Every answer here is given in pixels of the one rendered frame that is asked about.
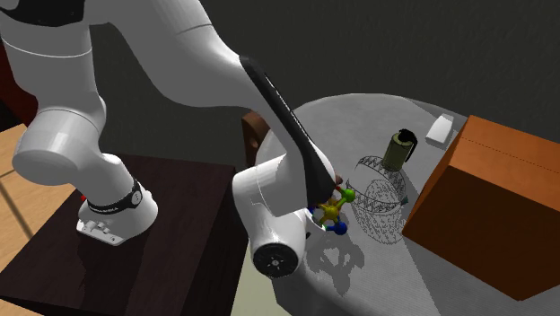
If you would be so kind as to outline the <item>colourful ball and stick toy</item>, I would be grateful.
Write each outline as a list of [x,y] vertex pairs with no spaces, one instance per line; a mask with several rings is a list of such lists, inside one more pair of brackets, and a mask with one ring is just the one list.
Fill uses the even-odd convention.
[[336,186],[336,191],[340,198],[330,197],[326,203],[310,206],[308,208],[311,218],[315,220],[316,209],[322,211],[322,217],[318,220],[318,225],[327,232],[334,232],[336,235],[344,235],[347,232],[347,225],[340,219],[340,211],[345,203],[355,200],[355,192],[351,189],[342,189]]

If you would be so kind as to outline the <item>dark wooden robot stand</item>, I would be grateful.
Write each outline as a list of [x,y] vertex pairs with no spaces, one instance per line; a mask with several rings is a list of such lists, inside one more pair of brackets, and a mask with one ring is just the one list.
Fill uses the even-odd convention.
[[75,192],[0,272],[0,299],[44,316],[230,316],[248,237],[229,165],[124,155],[159,207],[111,246],[76,229]]

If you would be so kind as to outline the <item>olive green grenade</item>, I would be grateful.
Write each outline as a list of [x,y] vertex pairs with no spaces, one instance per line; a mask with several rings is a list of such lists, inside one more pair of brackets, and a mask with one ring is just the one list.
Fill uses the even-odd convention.
[[412,131],[406,128],[400,129],[389,141],[381,161],[382,167],[388,171],[400,171],[403,164],[410,159],[417,144],[418,140]]

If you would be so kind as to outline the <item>round table with grey cloth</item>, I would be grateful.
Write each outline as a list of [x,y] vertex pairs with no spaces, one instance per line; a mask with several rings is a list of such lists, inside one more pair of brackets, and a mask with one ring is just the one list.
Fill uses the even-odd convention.
[[[415,151],[400,170],[407,185],[407,217],[446,144],[425,140],[444,109],[387,94],[346,94],[302,105],[296,116],[346,184],[364,156],[382,160],[391,137],[412,131]],[[343,207],[348,231],[327,233],[290,276],[273,287],[292,316],[560,316],[560,286],[515,301],[403,237],[381,244]]]

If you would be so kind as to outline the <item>small white box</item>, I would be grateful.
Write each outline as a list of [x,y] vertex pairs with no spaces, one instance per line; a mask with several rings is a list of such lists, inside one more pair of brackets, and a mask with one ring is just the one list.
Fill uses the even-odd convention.
[[431,125],[425,136],[425,140],[436,145],[444,145],[451,134],[454,117],[449,114],[441,114]]

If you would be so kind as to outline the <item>large brown cardboard box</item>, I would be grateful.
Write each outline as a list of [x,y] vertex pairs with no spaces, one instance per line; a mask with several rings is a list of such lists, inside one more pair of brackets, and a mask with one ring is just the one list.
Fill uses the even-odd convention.
[[517,301],[560,285],[560,144],[469,116],[403,234]]

